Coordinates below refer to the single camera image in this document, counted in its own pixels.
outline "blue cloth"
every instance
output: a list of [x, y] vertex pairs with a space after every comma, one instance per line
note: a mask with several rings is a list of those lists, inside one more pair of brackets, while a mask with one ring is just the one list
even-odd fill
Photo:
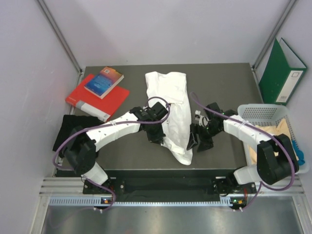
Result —
[[299, 166], [302, 166], [303, 164], [305, 164], [305, 161], [304, 161], [304, 154], [301, 150], [299, 150], [296, 142], [293, 140], [292, 141], [292, 146], [293, 146], [293, 149], [294, 151], [296, 152], [297, 156], [298, 156], [298, 164]]

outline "table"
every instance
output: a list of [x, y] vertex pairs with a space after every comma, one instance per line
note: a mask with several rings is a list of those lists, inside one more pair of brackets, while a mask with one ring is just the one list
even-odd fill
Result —
[[[86, 67], [84, 78], [97, 74], [104, 66]], [[187, 75], [187, 91], [194, 91], [204, 105], [217, 102], [223, 110], [237, 110], [239, 105], [261, 103], [256, 82], [248, 63], [174, 64], [113, 66], [124, 74], [120, 86], [130, 90], [125, 102], [112, 119], [131, 108], [143, 106], [147, 100], [145, 74], [152, 71]], [[195, 110], [201, 110], [189, 97], [194, 120]], [[76, 115], [85, 115], [76, 109]], [[236, 169], [246, 165], [243, 144], [237, 138], [220, 133], [213, 138], [214, 147], [198, 153], [193, 149], [191, 165], [180, 164], [164, 147], [148, 142], [144, 131], [124, 136], [104, 146], [97, 162], [104, 169]]]

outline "black mount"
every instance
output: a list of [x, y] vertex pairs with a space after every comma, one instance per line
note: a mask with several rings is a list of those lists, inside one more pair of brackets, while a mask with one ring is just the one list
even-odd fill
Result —
[[[168, 111], [160, 102], [157, 102], [154, 106], [145, 109], [135, 107], [130, 110], [130, 113], [134, 114], [138, 121], [154, 122], [164, 118]], [[163, 138], [166, 136], [161, 123], [141, 124], [139, 131], [142, 130], [146, 131], [147, 138], [151, 143], [162, 144]]]
[[[117, 195], [118, 202], [196, 202], [220, 201], [220, 195], [228, 193], [225, 179], [216, 179], [215, 175], [225, 175], [232, 170], [106, 170], [110, 178], [103, 186]], [[235, 187], [234, 194], [256, 192], [250, 183]], [[83, 194], [110, 194], [84, 182]]]
[[[299, 165], [293, 151], [291, 140], [285, 134], [275, 136], [291, 157], [294, 171]], [[291, 175], [291, 166], [281, 148], [273, 140], [262, 141], [257, 145], [257, 171], [267, 184], [274, 184]]]
[[[212, 109], [226, 116], [237, 115], [237, 112], [233, 110], [227, 110], [223, 112], [216, 102], [211, 103], [210, 105], [207, 106], [207, 108]], [[224, 131], [223, 118], [207, 110], [205, 110], [205, 113], [209, 119], [208, 124], [206, 126], [200, 126], [197, 123], [191, 124], [191, 133], [189, 143], [187, 145], [187, 150], [197, 145], [199, 145], [197, 152], [202, 152], [211, 149], [214, 146], [212, 137]]]
[[[81, 126], [74, 128], [70, 135], [82, 130]], [[91, 170], [96, 162], [96, 146], [87, 134], [80, 134], [69, 141], [62, 149], [62, 154], [73, 167], [76, 175], [82, 175]]]

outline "book cover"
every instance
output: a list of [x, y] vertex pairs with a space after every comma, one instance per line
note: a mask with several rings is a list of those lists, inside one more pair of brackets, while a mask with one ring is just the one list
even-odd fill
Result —
[[111, 67], [105, 67], [84, 87], [99, 98], [104, 98], [122, 79], [123, 74]]
[[95, 76], [88, 75], [66, 98], [66, 102], [106, 122], [129, 95], [129, 90], [116, 86], [103, 99], [93, 95], [84, 85]]
[[269, 61], [259, 82], [264, 103], [286, 105], [307, 67], [290, 46], [275, 39]]

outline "green binder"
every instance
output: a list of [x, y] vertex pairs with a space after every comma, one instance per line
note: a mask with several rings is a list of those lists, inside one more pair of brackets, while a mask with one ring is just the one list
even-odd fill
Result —
[[281, 39], [275, 39], [268, 64], [259, 82], [264, 103], [286, 105], [302, 79], [306, 65]]

